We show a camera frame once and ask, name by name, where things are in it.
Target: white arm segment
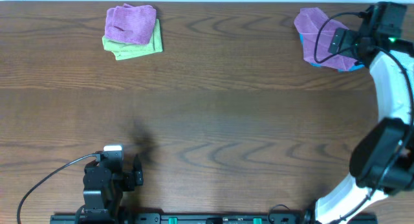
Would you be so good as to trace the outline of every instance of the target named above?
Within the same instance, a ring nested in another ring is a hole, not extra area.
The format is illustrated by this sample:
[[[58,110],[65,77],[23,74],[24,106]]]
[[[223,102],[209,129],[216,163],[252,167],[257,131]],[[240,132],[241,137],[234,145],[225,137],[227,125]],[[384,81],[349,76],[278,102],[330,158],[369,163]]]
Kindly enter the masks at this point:
[[[414,58],[401,52],[391,51],[391,53],[407,69],[413,87]],[[408,89],[398,65],[385,53],[379,52],[371,63],[369,72],[375,83],[378,119],[382,120],[384,117],[401,118],[408,124],[410,117]],[[359,188],[355,178],[348,174],[330,194],[316,202],[315,220],[325,224],[339,219],[357,207],[370,192],[370,188]],[[370,204],[386,197],[387,195],[382,191],[376,191],[371,200],[367,201],[354,215]],[[346,221],[342,221],[341,224],[347,223],[351,218],[352,216]]]

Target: purple towel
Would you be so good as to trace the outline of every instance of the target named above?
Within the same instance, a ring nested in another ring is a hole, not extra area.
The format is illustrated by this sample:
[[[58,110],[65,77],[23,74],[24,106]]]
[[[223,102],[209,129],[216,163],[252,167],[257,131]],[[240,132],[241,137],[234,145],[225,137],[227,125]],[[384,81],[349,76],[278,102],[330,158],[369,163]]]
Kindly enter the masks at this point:
[[[294,20],[296,29],[303,36],[303,59],[309,63],[316,63],[313,54],[315,50],[316,36],[323,23],[328,20],[328,16],[319,8],[301,8],[300,13]],[[332,37],[337,28],[348,29],[344,24],[336,20],[330,20],[322,30],[319,37],[317,59],[322,60],[331,53],[328,52]],[[323,62],[321,65],[338,69],[341,71],[348,71],[356,62],[352,58],[346,56],[334,56],[333,58]]]
[[[149,5],[128,4],[110,8],[106,15],[105,37],[122,43],[146,45],[153,33],[157,11]]]

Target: green cloth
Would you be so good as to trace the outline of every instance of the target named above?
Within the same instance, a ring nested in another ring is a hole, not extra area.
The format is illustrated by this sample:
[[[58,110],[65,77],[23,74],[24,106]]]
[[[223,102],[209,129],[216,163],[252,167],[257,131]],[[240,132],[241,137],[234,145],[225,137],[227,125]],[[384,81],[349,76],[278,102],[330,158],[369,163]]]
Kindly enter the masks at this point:
[[[162,52],[162,41],[160,31],[160,21],[155,21],[153,35],[147,45],[136,45],[133,43],[122,43],[102,37],[103,49],[112,52],[116,60],[125,60],[145,56],[156,52]]]

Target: teal connector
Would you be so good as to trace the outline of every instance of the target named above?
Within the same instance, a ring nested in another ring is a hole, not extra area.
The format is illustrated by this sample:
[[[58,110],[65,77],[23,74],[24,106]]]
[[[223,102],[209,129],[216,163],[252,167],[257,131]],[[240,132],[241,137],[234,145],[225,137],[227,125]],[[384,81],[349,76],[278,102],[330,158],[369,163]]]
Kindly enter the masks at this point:
[[[168,218],[168,224],[177,224],[178,222],[178,218]]]
[[[261,218],[254,218],[253,224],[261,224]]]

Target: wooden table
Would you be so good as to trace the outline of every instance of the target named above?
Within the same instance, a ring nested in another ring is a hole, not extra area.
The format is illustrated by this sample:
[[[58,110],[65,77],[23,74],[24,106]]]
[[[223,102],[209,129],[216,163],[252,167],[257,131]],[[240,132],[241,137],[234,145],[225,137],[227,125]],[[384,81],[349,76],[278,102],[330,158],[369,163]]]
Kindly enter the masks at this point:
[[[124,199],[135,210],[303,209],[345,177],[377,122],[373,81],[366,69],[303,61],[293,20],[301,7],[367,5],[149,3],[164,52],[117,62],[101,37],[106,10],[121,4],[0,3],[0,223],[16,222],[20,199],[48,173],[114,142],[143,162],[144,186]],[[410,7],[406,39],[413,24]],[[80,207],[86,162],[35,190],[23,223]],[[413,198],[370,210],[409,223]]]

